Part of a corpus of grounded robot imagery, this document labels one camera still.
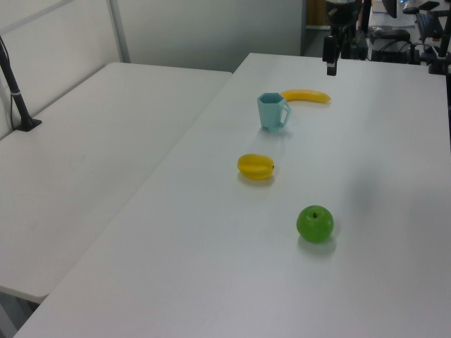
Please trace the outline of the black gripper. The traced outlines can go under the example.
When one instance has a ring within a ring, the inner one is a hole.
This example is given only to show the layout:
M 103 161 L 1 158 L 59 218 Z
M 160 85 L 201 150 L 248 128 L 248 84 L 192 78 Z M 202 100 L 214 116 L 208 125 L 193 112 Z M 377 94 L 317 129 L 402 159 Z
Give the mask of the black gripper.
M 337 39 L 340 35 L 340 55 L 342 59 L 352 58 L 353 32 L 362 9 L 362 1 L 326 1 L 326 22 L 330 26 L 330 34 L 323 40 L 322 60 L 326 63 L 329 76 L 337 73 Z

